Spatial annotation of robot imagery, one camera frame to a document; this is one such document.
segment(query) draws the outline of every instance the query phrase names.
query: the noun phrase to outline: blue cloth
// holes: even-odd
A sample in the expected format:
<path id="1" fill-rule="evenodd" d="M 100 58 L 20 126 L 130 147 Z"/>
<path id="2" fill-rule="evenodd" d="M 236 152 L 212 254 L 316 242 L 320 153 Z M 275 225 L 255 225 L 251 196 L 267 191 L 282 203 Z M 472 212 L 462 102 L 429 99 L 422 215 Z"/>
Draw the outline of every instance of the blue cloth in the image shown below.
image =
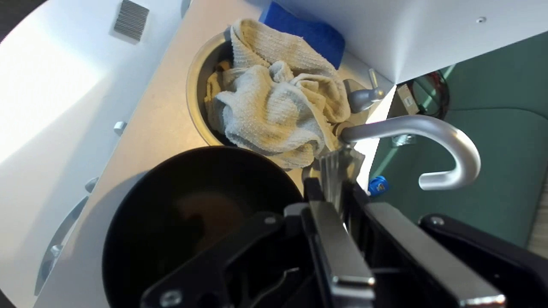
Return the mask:
<path id="1" fill-rule="evenodd" d="M 340 66 L 344 54 L 344 37 L 328 23 L 296 18 L 273 1 L 261 11 L 260 22 L 280 32 L 301 35 L 335 68 Z"/>

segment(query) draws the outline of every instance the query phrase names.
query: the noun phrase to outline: cream towel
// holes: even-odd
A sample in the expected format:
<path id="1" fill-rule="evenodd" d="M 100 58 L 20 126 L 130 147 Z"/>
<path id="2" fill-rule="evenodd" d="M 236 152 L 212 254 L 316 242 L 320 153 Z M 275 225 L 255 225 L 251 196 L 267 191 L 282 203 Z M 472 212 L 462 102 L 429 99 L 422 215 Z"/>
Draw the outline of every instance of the cream towel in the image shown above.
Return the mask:
<path id="1" fill-rule="evenodd" d="M 349 104 L 335 68 L 301 37 L 256 20 L 229 27 L 234 90 L 215 95 L 217 129 L 236 145 L 279 165 L 304 167 L 339 147 L 332 124 L 347 119 Z"/>

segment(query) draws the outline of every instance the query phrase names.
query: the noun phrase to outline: washing machine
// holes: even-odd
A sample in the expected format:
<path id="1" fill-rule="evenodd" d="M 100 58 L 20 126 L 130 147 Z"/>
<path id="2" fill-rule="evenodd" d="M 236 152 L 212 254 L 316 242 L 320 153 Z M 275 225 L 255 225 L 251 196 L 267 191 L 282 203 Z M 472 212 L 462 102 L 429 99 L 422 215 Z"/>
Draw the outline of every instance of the washing machine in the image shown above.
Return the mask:
<path id="1" fill-rule="evenodd" d="M 376 1 L 376 0 L 279 0 L 306 18 L 321 18 L 345 37 L 339 73 L 369 85 L 369 68 L 378 71 L 385 97 L 364 123 L 386 118 L 395 83 L 431 70 L 515 42 L 548 29 L 541 11 L 499 1 Z M 219 143 L 200 121 L 191 100 L 200 70 L 225 27 L 237 18 L 258 18 L 261 0 L 193 0 L 181 18 L 143 97 L 109 155 L 87 201 L 75 206 L 78 218 L 56 232 L 47 275 L 35 297 L 39 308 L 109 306 L 102 280 L 104 239 L 121 200 L 150 167 L 188 148 Z M 357 183 L 366 186 L 378 140 L 362 140 Z M 299 184 L 297 171 L 291 177 Z"/>

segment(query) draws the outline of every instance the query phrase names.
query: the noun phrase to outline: towel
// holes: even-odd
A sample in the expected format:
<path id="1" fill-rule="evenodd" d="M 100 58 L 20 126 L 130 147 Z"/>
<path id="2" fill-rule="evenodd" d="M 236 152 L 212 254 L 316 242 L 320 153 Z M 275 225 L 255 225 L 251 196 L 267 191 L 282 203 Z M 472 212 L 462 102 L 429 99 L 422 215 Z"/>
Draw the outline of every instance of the towel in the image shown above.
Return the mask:
<path id="1" fill-rule="evenodd" d="M 231 90 L 215 95 L 210 123 L 237 147 L 284 169 L 304 167 L 339 140 L 332 124 L 349 118 L 335 68 L 301 37 L 243 18 L 229 27 Z"/>

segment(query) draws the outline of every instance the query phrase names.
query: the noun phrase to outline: laundry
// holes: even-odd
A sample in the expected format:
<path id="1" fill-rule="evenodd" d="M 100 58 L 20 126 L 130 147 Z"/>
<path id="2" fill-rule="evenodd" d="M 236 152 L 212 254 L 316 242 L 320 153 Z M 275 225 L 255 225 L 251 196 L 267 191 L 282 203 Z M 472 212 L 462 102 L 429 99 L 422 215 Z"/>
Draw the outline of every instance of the laundry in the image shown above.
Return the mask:
<path id="1" fill-rule="evenodd" d="M 232 68 L 208 78 L 203 99 L 212 129 L 285 169 L 335 150 L 332 124 L 351 114 L 335 68 L 301 37 L 256 20 L 234 22 L 229 39 Z"/>

